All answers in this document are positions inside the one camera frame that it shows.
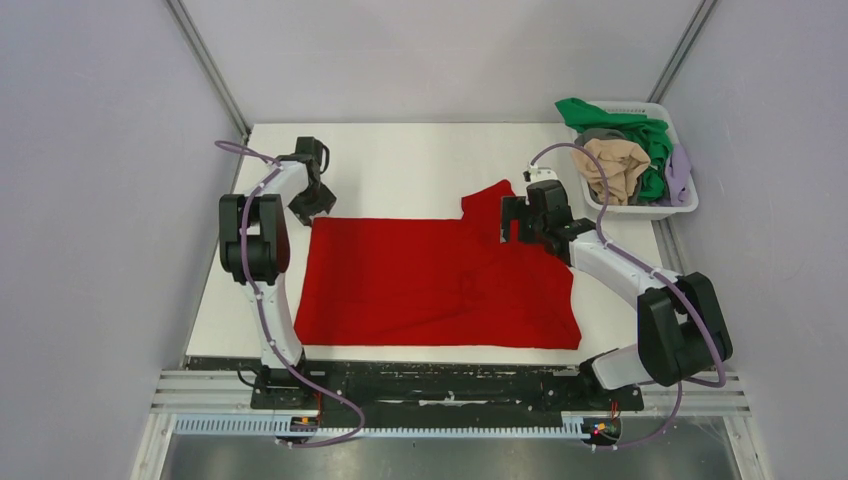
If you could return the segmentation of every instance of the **metal frame edge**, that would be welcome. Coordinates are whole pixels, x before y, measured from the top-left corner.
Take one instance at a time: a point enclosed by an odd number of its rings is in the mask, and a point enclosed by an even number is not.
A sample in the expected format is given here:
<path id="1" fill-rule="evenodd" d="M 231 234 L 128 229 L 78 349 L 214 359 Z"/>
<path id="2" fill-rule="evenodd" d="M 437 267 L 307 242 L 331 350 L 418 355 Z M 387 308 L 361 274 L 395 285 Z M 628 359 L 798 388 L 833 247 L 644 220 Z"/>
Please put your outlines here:
<path id="1" fill-rule="evenodd" d="M 171 15 L 174 17 L 174 22 L 176 22 L 182 32 L 186 43 L 188 43 L 191 48 L 194 57 L 197 59 L 197 62 L 203 70 L 203 73 L 212 85 L 212 89 L 215 90 L 215 93 L 221 100 L 221 104 L 227 111 L 227 116 L 229 116 L 233 127 L 235 127 L 236 131 L 238 131 L 241 135 L 242 142 L 246 142 L 247 137 L 250 135 L 250 126 L 247 124 L 247 120 L 245 120 L 235 98 L 233 98 L 232 92 L 230 92 L 230 89 L 227 87 L 227 83 L 224 81 L 221 71 L 218 70 L 215 60 L 212 59 L 212 55 L 209 53 L 209 49 L 206 47 L 203 37 L 200 36 L 197 26 L 191 19 L 188 9 L 182 0 L 164 0 L 164 3 L 168 7 L 168 10 L 170 10 Z"/>
<path id="2" fill-rule="evenodd" d="M 725 417 L 724 426 L 742 480 L 772 480 L 771 472 L 758 452 L 751 419 Z"/>
<path id="3" fill-rule="evenodd" d="M 674 77 L 676 77 L 677 72 L 680 71 L 680 67 L 689 55 L 692 45 L 694 45 L 695 41 L 698 39 L 701 29 L 713 13 L 718 1 L 719 0 L 701 0 L 701 3 L 698 5 L 698 8 L 695 9 L 695 13 L 689 20 L 686 30 L 683 31 L 683 35 L 677 42 L 674 52 L 672 52 L 671 57 L 668 59 L 668 63 L 660 74 L 660 77 L 657 79 L 654 89 L 651 90 L 651 94 L 648 95 L 648 102 L 660 103 L 663 97 L 665 97 L 665 94 L 668 92 L 668 89 L 674 81 Z"/>
<path id="4" fill-rule="evenodd" d="M 148 415 L 147 426 L 130 473 L 131 480 L 158 480 L 162 476 L 176 421 L 176 415 L 169 413 Z"/>
<path id="5" fill-rule="evenodd" d="M 254 378 L 245 372 L 248 382 Z M 698 375 L 704 380 L 715 380 L 712 372 Z M 699 385 L 685 383 L 686 399 L 680 409 L 681 417 L 749 417 L 751 415 L 742 383 L 734 372 L 728 372 L 728 384 L 723 390 L 714 390 Z M 268 411 L 250 409 L 252 390 L 246 388 L 231 371 L 171 370 L 163 371 L 153 396 L 151 413 L 153 414 L 237 414 L 263 415 Z M 627 417 L 662 417 L 671 410 L 676 389 L 650 385 L 643 387 L 645 410 L 641 412 L 623 411 Z M 308 416 L 311 411 L 277 411 L 277 414 Z M 597 412 L 569 411 L 566 416 L 592 417 Z"/>
<path id="6" fill-rule="evenodd" d="M 680 248 L 680 238 L 675 233 L 671 220 L 664 218 L 651 222 L 654 227 L 660 261 L 663 267 L 686 274 L 690 271 L 683 250 Z"/>

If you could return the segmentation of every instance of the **white wall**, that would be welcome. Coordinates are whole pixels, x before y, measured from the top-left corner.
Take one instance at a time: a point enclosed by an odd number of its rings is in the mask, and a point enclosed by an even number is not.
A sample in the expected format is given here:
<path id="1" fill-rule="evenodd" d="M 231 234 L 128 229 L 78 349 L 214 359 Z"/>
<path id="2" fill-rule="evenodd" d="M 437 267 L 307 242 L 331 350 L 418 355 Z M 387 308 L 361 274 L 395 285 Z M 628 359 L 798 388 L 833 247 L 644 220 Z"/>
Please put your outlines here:
<path id="1" fill-rule="evenodd" d="M 701 197 L 674 227 L 781 479 L 848 475 L 846 25 L 844 0 L 722 2 L 664 102 Z"/>
<path id="2" fill-rule="evenodd" d="M 644 100 L 697 0 L 186 0 L 251 123 L 561 121 Z"/>
<path id="3" fill-rule="evenodd" d="M 0 12 L 0 478 L 126 478 L 234 130 L 163 2 Z"/>

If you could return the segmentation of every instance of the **laundry basket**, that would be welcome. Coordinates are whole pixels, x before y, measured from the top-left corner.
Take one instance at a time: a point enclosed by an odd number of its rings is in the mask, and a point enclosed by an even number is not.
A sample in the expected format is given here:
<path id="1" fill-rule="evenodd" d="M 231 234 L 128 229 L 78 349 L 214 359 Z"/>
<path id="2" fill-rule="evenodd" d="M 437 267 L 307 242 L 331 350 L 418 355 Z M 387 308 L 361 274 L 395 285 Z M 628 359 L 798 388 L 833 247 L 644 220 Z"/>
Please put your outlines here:
<path id="1" fill-rule="evenodd" d="M 613 101 L 597 101 L 588 102 L 596 107 L 602 108 L 609 113 L 641 113 L 647 115 L 648 118 L 658 118 L 664 120 L 668 124 L 668 138 L 672 145 L 679 142 L 677 132 L 674 131 L 674 125 L 671 123 L 671 117 L 668 111 L 662 105 L 656 103 L 645 102 L 613 102 Z M 589 188 L 588 182 L 582 176 L 580 177 L 580 186 L 583 189 L 583 198 L 589 208 L 600 211 L 603 204 L 593 198 L 592 189 Z M 686 189 L 689 191 L 689 200 L 686 204 L 679 207 L 652 207 L 639 205 L 610 205 L 607 207 L 607 215 L 615 216 L 616 218 L 633 218 L 638 220 L 662 220 L 663 218 L 681 212 L 691 212 L 698 208 L 698 192 L 695 190 L 695 183 L 692 181 L 692 176 L 686 183 Z"/>

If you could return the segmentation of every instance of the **white table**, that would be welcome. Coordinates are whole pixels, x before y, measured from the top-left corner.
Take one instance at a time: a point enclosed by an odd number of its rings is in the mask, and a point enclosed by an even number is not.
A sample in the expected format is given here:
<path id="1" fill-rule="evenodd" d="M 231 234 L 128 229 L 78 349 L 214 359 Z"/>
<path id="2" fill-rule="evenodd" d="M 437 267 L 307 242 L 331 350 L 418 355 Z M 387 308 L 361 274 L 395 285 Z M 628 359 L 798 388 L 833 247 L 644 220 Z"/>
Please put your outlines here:
<path id="1" fill-rule="evenodd" d="M 269 155 L 287 154 L 294 151 L 298 136 L 317 137 L 332 152 L 330 168 L 322 177 L 338 197 L 332 216 L 459 218 L 462 196 L 501 179 L 508 179 L 516 194 L 523 194 L 522 172 L 527 161 L 552 143 L 571 141 L 573 132 L 562 124 L 266 124 L 254 128 L 249 146 Z M 541 165 L 556 170 L 569 193 L 575 217 L 589 213 L 568 149 L 548 153 Z M 246 158 L 235 191 L 246 191 L 265 172 L 261 161 Z M 292 248 L 286 294 L 295 317 L 310 230 L 301 226 L 288 209 L 286 222 Z M 610 217 L 605 226 L 620 245 L 659 264 L 649 221 Z M 636 313 L 594 278 L 575 272 L 572 305 L 583 334 L 577 350 L 308 345 L 306 354 L 327 360 L 575 365 L 636 341 Z M 253 315 L 237 284 L 221 268 L 217 252 L 187 354 L 259 357 Z"/>

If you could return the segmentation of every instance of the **gray cloth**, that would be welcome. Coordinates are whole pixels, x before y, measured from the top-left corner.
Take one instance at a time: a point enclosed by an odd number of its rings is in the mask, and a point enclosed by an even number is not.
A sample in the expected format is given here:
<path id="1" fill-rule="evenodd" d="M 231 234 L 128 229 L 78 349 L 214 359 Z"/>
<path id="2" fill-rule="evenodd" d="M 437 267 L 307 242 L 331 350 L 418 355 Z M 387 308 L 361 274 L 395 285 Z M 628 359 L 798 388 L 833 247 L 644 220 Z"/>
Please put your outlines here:
<path id="1" fill-rule="evenodd" d="M 576 139 L 574 139 L 574 143 L 584 147 L 587 143 L 589 143 L 589 140 L 592 140 L 593 138 L 597 138 L 598 140 L 612 140 L 614 138 L 627 140 L 627 137 L 618 130 L 613 130 L 611 128 L 587 128 L 583 133 L 578 135 Z"/>
<path id="2" fill-rule="evenodd" d="M 633 195 L 627 199 L 627 205 L 639 205 L 639 192 L 642 191 L 642 175 L 639 175 L 639 178 L 636 179 L 636 188 L 633 189 Z M 594 190 L 589 189 L 589 195 L 592 196 L 592 200 L 597 203 L 603 204 L 604 201 L 598 197 L 598 194 L 595 193 Z"/>

